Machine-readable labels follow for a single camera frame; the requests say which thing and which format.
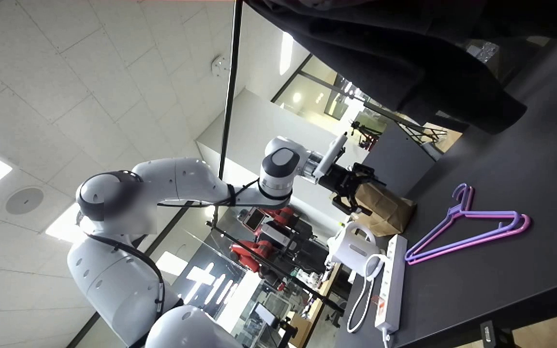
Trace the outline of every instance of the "ceiling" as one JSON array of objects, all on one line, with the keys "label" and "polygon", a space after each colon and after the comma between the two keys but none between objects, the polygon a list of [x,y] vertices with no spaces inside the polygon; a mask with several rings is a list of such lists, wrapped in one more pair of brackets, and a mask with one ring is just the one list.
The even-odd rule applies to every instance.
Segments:
[{"label": "ceiling", "polygon": [[[263,96],[288,73],[259,61],[281,34],[244,15],[238,88]],[[68,276],[70,243],[47,226],[99,169],[200,156],[196,137],[223,111],[232,5],[192,0],[0,0],[0,345],[66,345],[93,309]],[[37,204],[18,214],[24,189]],[[159,210],[161,229],[170,210]]]}]

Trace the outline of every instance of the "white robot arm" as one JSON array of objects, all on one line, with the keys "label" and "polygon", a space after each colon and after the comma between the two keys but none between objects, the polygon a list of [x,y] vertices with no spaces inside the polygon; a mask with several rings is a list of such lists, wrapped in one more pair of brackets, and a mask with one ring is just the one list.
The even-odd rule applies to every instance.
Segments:
[{"label": "white robot arm", "polygon": [[174,324],[182,334],[203,330],[200,336],[207,336],[213,345],[238,345],[213,324],[211,316],[203,316],[190,305],[163,314],[176,305],[178,297],[165,291],[161,272],[134,247],[134,241],[151,229],[149,206],[186,200],[240,206],[287,204],[294,177],[323,175],[329,162],[339,158],[345,139],[346,135],[341,135],[323,158],[290,139],[273,139],[265,148],[256,185],[225,183],[205,162],[194,158],[149,160],[132,169],[91,175],[80,185],[76,197],[82,212],[93,222],[93,229],[87,229],[91,237],[68,253],[68,268],[76,284],[126,345],[143,343],[147,334],[147,345],[198,345],[182,336],[167,340],[176,332]]}]

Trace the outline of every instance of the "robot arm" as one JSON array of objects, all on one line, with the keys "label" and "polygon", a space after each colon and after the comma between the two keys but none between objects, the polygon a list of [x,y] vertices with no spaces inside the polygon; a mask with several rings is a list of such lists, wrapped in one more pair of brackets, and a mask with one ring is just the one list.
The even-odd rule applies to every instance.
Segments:
[{"label": "robot arm", "polygon": [[[345,139],[346,135],[339,137],[325,156],[317,156],[290,139],[277,137],[265,148],[259,179],[242,187],[225,183],[205,162],[194,158],[149,160],[132,169],[91,175],[76,195],[82,212],[93,224],[93,229],[87,229],[93,237],[68,253],[68,268],[76,284],[126,345],[141,342],[163,314],[163,307],[170,309],[178,301],[174,293],[165,291],[155,268],[132,249],[134,241],[151,227],[149,206],[186,200],[240,206],[287,204],[294,177],[321,177],[339,158]],[[163,316],[157,326],[170,326]]]}]

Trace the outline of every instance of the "clothes hanger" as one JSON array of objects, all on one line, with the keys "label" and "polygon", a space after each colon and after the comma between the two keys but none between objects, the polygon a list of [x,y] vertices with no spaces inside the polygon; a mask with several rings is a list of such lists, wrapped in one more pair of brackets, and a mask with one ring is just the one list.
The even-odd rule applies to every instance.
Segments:
[{"label": "clothes hanger", "polygon": [[[517,210],[472,210],[472,200],[474,200],[474,187],[468,183],[461,183],[455,187],[453,197],[459,200],[447,210],[447,216],[434,227],[430,229],[420,241],[416,241],[408,251],[406,251],[406,262],[416,264],[424,262],[459,249],[482,245],[493,239],[501,237],[511,237],[517,235],[530,226],[530,216],[521,214]],[[435,249],[422,251],[426,245],[430,245],[434,239],[437,239],[443,231],[447,231],[459,218],[470,218],[470,220],[507,220],[507,224],[499,224],[497,227],[461,239],[453,241]]]}]

